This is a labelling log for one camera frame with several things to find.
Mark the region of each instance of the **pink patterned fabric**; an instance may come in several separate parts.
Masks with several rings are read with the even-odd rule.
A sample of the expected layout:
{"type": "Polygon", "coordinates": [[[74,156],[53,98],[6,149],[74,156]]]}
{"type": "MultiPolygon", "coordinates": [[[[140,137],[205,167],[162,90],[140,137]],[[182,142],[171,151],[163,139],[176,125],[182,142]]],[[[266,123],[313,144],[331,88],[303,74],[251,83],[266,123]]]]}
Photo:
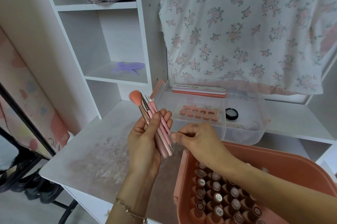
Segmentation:
{"type": "Polygon", "coordinates": [[[336,0],[165,0],[159,16],[173,77],[244,81],[270,94],[323,93],[336,0]]]}
{"type": "MultiPolygon", "coordinates": [[[[0,82],[52,148],[60,151],[69,139],[67,128],[1,28],[0,82]]],[[[0,127],[20,144],[51,157],[1,96],[0,127]]]]}

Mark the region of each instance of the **white floral fabric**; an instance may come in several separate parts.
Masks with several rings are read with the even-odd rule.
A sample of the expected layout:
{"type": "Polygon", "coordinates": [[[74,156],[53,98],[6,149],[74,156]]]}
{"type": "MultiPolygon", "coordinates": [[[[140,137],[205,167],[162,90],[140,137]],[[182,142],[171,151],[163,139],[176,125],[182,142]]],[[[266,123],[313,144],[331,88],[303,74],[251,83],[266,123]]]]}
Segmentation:
{"type": "Polygon", "coordinates": [[[173,77],[323,93],[321,42],[337,0],[165,0],[159,16],[173,77]]]}

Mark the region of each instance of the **hand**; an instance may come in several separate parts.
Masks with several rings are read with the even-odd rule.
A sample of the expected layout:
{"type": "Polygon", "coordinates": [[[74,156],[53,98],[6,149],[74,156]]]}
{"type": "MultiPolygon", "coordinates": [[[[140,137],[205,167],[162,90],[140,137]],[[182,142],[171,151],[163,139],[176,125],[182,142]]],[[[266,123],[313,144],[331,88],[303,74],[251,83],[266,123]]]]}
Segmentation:
{"type": "MultiPolygon", "coordinates": [[[[171,128],[173,120],[171,111],[162,109],[160,111],[167,126],[171,128]]],[[[141,117],[132,128],[129,137],[129,172],[140,175],[149,175],[155,179],[158,175],[161,154],[154,143],[154,134],[160,124],[160,116],[155,113],[147,127],[145,120],[141,117]]]]}
{"type": "Polygon", "coordinates": [[[185,146],[199,162],[225,178],[230,177],[231,171],[241,163],[222,144],[210,124],[188,124],[171,133],[171,138],[185,146]]]}

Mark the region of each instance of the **bracelet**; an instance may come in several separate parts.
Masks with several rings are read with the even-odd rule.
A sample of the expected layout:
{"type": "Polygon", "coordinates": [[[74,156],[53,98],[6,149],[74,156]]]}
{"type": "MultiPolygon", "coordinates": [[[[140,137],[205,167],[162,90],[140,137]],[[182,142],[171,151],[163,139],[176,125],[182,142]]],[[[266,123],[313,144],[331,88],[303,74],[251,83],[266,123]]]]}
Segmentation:
{"type": "Polygon", "coordinates": [[[117,204],[119,204],[120,206],[122,206],[125,209],[126,214],[128,214],[134,221],[136,221],[136,218],[142,219],[144,223],[147,223],[147,218],[146,217],[142,217],[139,216],[137,214],[134,214],[133,212],[131,212],[131,210],[129,209],[129,207],[127,207],[123,201],[119,200],[118,198],[116,198],[115,201],[117,204]]]}

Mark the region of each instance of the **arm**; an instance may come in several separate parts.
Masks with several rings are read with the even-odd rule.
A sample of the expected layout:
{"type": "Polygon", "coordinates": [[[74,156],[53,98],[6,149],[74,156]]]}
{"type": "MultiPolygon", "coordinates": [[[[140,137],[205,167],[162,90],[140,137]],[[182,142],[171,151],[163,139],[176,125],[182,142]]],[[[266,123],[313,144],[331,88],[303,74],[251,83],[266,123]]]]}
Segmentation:
{"type": "Polygon", "coordinates": [[[238,184],[289,223],[337,223],[337,198],[282,180],[235,158],[209,124],[171,134],[199,161],[238,184]]]}
{"type": "MultiPolygon", "coordinates": [[[[171,128],[171,111],[162,109],[160,111],[167,126],[171,128]]],[[[154,134],[160,124],[159,114],[153,115],[149,127],[146,126],[141,117],[128,137],[129,146],[129,170],[123,182],[122,188],[118,192],[119,199],[133,214],[145,217],[147,205],[154,181],[158,175],[161,154],[155,147],[154,134]]],[[[132,218],[126,209],[114,203],[107,218],[106,224],[141,224],[142,218],[132,218]]]]}

